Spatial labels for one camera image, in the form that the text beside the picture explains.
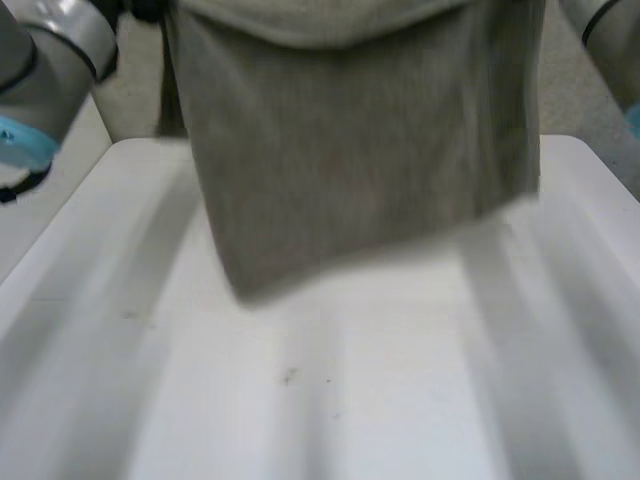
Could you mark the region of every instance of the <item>gray carpet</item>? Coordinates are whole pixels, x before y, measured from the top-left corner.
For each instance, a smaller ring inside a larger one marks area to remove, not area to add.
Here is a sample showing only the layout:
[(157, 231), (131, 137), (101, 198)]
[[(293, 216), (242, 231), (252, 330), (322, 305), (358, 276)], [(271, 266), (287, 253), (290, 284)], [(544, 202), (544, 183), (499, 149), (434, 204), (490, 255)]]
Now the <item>gray carpet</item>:
[[(640, 199), (640, 141), (628, 133), (558, 0), (548, 4), (540, 60), (542, 133), (584, 140)], [(125, 18), (119, 45), (118, 74), (96, 89), (96, 104), (114, 141), (153, 136), (162, 68), (159, 31)]]

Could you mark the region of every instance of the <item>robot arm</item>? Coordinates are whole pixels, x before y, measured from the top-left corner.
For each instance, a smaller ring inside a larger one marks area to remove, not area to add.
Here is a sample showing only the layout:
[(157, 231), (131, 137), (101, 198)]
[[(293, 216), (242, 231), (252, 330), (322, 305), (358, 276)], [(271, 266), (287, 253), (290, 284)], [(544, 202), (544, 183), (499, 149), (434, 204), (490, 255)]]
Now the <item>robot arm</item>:
[(560, 3), (640, 138), (640, 1), (560, 0)]
[(0, 162), (31, 173), (0, 189), (15, 201), (46, 178), (94, 83), (115, 68), (112, 0), (37, 0), (13, 17), (0, 0)]

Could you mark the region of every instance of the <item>white tray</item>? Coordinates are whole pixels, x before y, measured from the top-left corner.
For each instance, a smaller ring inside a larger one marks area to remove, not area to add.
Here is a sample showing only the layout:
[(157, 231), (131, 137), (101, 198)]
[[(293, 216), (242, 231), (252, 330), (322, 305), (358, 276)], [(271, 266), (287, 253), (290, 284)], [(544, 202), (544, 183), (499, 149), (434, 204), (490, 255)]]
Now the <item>white tray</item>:
[(542, 151), (540, 202), (248, 308), (188, 146), (114, 145), (0, 285), (0, 478), (637, 480), (640, 208)]

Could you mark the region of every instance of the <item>gray cloth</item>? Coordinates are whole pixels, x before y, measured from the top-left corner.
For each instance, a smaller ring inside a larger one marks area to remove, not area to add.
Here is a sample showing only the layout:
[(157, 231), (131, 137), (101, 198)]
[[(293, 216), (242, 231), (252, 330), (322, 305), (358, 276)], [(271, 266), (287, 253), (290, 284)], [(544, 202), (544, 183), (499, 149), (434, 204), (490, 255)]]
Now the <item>gray cloth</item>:
[(539, 176), (543, 0), (183, 0), (171, 61), (242, 298), (494, 211)]

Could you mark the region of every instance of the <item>white surface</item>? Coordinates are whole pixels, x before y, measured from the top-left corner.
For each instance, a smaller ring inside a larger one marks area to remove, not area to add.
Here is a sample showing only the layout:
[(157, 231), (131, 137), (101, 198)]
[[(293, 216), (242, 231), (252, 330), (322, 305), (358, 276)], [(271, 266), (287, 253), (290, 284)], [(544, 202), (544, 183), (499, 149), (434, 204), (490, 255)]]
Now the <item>white surface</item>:
[(542, 167), (539, 204), (249, 309), (188, 148), (114, 145), (0, 286), (0, 478), (640, 478), (549, 265), (633, 309), (640, 210), (575, 139)]
[[(111, 146), (100, 114), (89, 97), (54, 160), (49, 178), (37, 193), (20, 197), (18, 203), (0, 206), (0, 282), (44, 231)], [(12, 184), (25, 172), (0, 165), (0, 185)]]

